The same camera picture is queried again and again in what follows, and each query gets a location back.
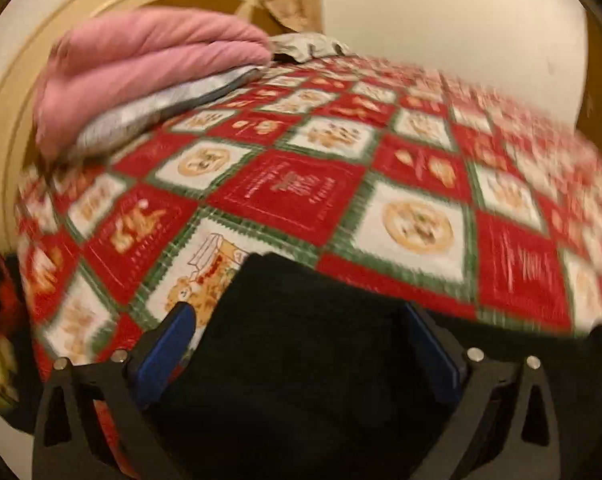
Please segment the grey crumpled far pillow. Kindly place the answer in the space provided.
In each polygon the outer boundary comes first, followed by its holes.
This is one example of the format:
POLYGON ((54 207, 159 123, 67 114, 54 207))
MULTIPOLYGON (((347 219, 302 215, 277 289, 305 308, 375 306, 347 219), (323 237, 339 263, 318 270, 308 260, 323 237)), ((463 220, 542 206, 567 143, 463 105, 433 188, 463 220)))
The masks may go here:
POLYGON ((320 32, 289 32, 272 36, 271 43, 275 58, 294 60, 297 63, 352 54, 346 44, 320 32))

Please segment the cream wooden headboard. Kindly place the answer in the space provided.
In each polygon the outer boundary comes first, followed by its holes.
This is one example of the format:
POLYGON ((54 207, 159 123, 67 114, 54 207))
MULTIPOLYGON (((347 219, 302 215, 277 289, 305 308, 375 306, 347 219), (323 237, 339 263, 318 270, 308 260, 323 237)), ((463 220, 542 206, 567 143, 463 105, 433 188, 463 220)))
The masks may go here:
MULTIPOLYGON (((66 53, 59 46, 66 34, 91 18, 109 12, 150 6, 164 0, 68 0, 45 18, 24 42, 0 78, 0 252, 16 246, 13 207, 21 169, 36 159, 33 105, 37 84, 47 70, 57 70, 66 53)), ((260 0, 235 0, 235 15, 252 21, 260 0)))

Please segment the red christmas patchwork bedspread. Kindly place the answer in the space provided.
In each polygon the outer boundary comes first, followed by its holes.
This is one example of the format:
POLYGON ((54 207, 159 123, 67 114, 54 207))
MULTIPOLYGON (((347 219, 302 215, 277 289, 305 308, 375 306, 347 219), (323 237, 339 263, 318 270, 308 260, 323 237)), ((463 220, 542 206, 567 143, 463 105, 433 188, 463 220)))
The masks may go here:
POLYGON ((110 153, 29 166, 16 199, 34 359, 106 359, 179 301, 207 328, 250 254, 476 324, 602 326, 602 155, 461 79, 277 63, 110 153))

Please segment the grey patterned pillow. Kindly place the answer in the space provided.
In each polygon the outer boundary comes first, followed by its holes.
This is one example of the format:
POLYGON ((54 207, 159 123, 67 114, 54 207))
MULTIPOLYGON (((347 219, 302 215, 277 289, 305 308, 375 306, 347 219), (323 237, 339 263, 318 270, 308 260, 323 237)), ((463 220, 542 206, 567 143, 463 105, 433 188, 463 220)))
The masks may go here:
POLYGON ((202 79, 176 84, 126 103, 92 120, 63 153, 63 159, 100 156, 121 148, 148 128, 196 106, 227 96, 258 79, 266 66, 246 65, 202 79))

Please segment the folded pink blanket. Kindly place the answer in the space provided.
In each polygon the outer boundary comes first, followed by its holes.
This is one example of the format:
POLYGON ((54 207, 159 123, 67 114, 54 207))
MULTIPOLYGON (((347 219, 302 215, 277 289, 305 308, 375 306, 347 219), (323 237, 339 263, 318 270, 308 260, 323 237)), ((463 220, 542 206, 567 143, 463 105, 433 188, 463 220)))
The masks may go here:
POLYGON ((233 68, 272 61, 261 28, 234 15, 144 6, 78 25, 59 44, 61 66, 40 76, 36 145, 56 159, 93 119, 119 105, 233 68))

